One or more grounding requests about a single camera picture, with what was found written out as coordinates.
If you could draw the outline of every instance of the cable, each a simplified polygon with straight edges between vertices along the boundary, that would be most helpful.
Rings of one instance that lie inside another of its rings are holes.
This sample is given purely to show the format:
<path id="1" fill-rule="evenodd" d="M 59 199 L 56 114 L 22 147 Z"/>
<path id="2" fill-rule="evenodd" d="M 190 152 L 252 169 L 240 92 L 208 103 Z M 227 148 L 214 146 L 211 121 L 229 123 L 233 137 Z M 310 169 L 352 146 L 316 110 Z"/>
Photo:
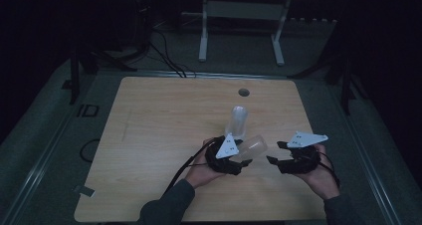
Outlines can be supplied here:
<path id="1" fill-rule="evenodd" d="M 163 42 L 164 42 L 165 55 L 163 55 L 161 52 L 159 52 L 158 49 L 156 49 L 156 48 L 154 49 L 161 56 L 161 58 L 165 61 L 164 63 L 167 64 L 170 68 L 176 68 L 179 71 L 181 71 L 181 73 L 183 74 L 183 78 L 187 78 L 187 77 L 186 77 L 185 72 L 179 66 L 183 67 L 186 71 L 193 73 L 194 77 L 196 78 L 196 73 L 193 70 L 191 70 L 189 67 L 187 67 L 186 65 L 183 65 L 183 64 L 176 64 L 170 59 L 170 57 L 168 56 L 167 40 L 165 39 L 164 34 L 162 34 L 161 32 L 159 32 L 156 29 L 152 29 L 152 32 L 159 34 L 161 36 Z"/>
<path id="2" fill-rule="evenodd" d="M 335 183 L 337 184 L 337 187 L 339 188 L 340 187 L 340 180 L 338 179 L 337 175 L 335 175 L 335 172 L 334 172 L 334 164 L 332 163 L 331 159 L 329 159 L 329 157 L 326 154 L 321 153 L 321 152 L 318 152 L 318 153 L 324 155 L 326 157 L 326 159 L 328 159 L 328 161 L 329 161 L 329 163 L 331 165 L 331 168 L 328 167 L 328 166 L 326 166 L 325 164 L 321 163 L 320 161 L 317 164 L 319 164 L 320 166 L 322 166 L 323 168 L 325 168 L 326 170 L 328 170 L 328 172 L 331 174 L 332 178 L 334 178 Z M 307 159 L 309 161 L 314 161 L 310 157 L 304 156 L 302 154 L 299 155 L 298 158 L 304 158 L 304 159 Z"/>
<path id="3" fill-rule="evenodd" d="M 201 165 L 208 165 L 208 164 L 209 164 L 209 163 L 195 163 L 195 164 L 188 165 L 188 167 L 201 166 Z"/>
<path id="4" fill-rule="evenodd" d="M 196 153 L 195 155 L 191 156 L 180 168 L 179 170 L 177 170 L 176 174 L 174 175 L 173 179 L 171 179 L 170 184 L 168 184 L 167 189 L 165 189 L 165 192 L 163 193 L 166 194 L 168 192 L 168 190 L 170 190 L 171 187 L 173 187 L 174 183 L 176 183 L 177 178 L 179 178 L 180 174 L 185 170 L 185 168 L 189 167 L 189 164 L 195 159 L 195 157 L 198 156 L 199 153 L 202 152 L 202 150 L 204 150 L 205 148 L 209 147 L 211 144 L 215 143 L 217 141 L 216 137 L 212 138 L 210 141 L 208 141 L 207 143 L 205 143 Z"/>
<path id="5" fill-rule="evenodd" d="M 184 23 L 180 24 L 180 27 L 189 25 L 189 24 L 191 24 L 191 23 L 193 23 L 195 21 L 199 21 L 201 19 L 202 19 L 202 16 L 197 16 L 194 19 L 191 19 L 191 20 L 189 20 L 187 22 L 184 22 Z M 160 23 L 155 24 L 154 26 L 152 26 L 152 28 L 153 29 L 156 29 L 156 30 L 161 30 L 161 31 L 174 31 L 174 30 L 176 30 L 174 27 L 172 27 L 172 28 L 164 28 L 164 29 L 163 28 L 160 28 L 162 25 L 165 25 L 168 21 L 169 20 L 166 19 L 166 20 L 164 20 L 164 21 L 162 21 Z"/>
<path id="6" fill-rule="evenodd" d="M 81 148 L 81 150 L 80 150 L 80 157 L 81 157 L 81 159 L 82 159 L 83 161 L 88 162 L 88 163 L 92 163 L 92 162 L 93 162 L 92 160 L 85 158 L 85 156 L 84 156 L 84 150 L 86 149 L 86 147 L 87 147 L 90 143 L 92 143 L 92 142 L 96 142 L 96 141 L 100 141 L 100 139 L 99 139 L 99 138 L 94 138 L 94 139 L 91 139 L 90 141 L 86 142 L 86 143 L 82 146 L 82 148 Z"/>

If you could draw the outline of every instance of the wrist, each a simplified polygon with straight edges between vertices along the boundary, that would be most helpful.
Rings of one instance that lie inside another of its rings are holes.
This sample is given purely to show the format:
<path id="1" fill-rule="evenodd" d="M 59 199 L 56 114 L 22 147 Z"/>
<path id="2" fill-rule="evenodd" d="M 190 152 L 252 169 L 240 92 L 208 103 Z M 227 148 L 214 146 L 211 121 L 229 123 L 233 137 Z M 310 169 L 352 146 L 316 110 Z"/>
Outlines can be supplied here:
<path id="1" fill-rule="evenodd" d="M 193 187 L 193 189 L 199 187 L 199 183 L 192 177 L 186 176 L 185 180 Z"/>
<path id="2" fill-rule="evenodd" d="M 322 198 L 322 200 L 329 200 L 333 197 L 338 197 L 340 195 L 340 192 L 338 189 L 334 191 L 324 191 L 321 194 L 319 194 L 319 197 Z"/>

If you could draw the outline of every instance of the hand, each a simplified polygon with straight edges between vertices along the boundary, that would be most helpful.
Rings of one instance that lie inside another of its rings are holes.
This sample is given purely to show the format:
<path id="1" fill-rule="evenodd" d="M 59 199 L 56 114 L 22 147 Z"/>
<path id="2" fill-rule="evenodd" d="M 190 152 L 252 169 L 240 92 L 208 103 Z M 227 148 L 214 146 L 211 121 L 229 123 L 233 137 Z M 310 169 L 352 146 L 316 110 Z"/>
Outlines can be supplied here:
<path id="1" fill-rule="evenodd" d="M 318 152 L 326 154 L 325 147 L 323 145 L 314 144 L 314 147 Z M 329 168 L 332 168 L 330 162 L 323 154 L 320 155 L 320 162 Z M 294 174 L 294 176 L 301 178 L 311 188 L 311 190 L 323 200 L 340 195 L 334 178 L 329 171 L 326 170 L 326 168 L 320 165 L 309 173 Z"/>
<path id="2" fill-rule="evenodd" d="M 204 140 L 204 143 L 207 143 L 210 141 L 210 139 Z M 212 168 L 210 168 L 208 165 L 204 164 L 207 162 L 207 159 L 205 158 L 205 152 L 206 149 L 202 150 L 201 153 L 198 154 L 198 156 L 193 161 L 193 164 L 201 164 L 201 165 L 194 165 L 190 167 L 189 171 L 187 172 L 185 179 L 188 181 L 193 188 L 197 188 L 203 185 L 208 184 L 212 180 L 226 175 L 225 173 L 219 173 L 214 171 Z"/>

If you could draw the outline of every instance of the white triangular tracker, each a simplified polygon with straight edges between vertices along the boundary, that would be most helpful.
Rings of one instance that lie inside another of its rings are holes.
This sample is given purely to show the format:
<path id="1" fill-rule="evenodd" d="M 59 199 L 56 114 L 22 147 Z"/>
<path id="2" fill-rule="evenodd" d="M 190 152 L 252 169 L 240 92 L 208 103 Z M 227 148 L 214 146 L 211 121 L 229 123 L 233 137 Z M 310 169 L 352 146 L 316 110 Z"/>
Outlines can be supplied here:
<path id="1" fill-rule="evenodd" d="M 288 142 L 288 147 L 291 147 L 291 148 L 306 147 L 315 143 L 326 141 L 327 139 L 328 139 L 328 136 L 326 135 L 297 131 L 295 135 L 292 137 L 292 139 L 290 140 L 290 142 Z"/>
<path id="2" fill-rule="evenodd" d="M 228 156 L 233 156 L 239 153 L 239 149 L 236 146 L 235 139 L 233 138 L 232 133 L 228 133 L 226 139 L 224 139 L 223 144 L 221 144 L 220 149 L 215 155 L 216 158 L 224 158 Z"/>

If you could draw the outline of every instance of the dark sleeve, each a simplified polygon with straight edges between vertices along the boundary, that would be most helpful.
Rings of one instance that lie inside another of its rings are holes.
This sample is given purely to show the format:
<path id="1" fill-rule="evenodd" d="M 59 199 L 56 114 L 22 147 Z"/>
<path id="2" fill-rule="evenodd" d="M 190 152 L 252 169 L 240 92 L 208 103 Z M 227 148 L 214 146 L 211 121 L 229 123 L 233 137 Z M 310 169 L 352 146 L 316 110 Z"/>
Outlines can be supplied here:
<path id="1" fill-rule="evenodd" d="M 184 212 L 195 197 L 195 189 L 185 179 L 178 181 L 159 200 L 143 205 L 138 225 L 180 224 Z"/>
<path id="2" fill-rule="evenodd" d="M 323 202 L 328 225 L 365 224 L 346 195 L 339 195 Z"/>

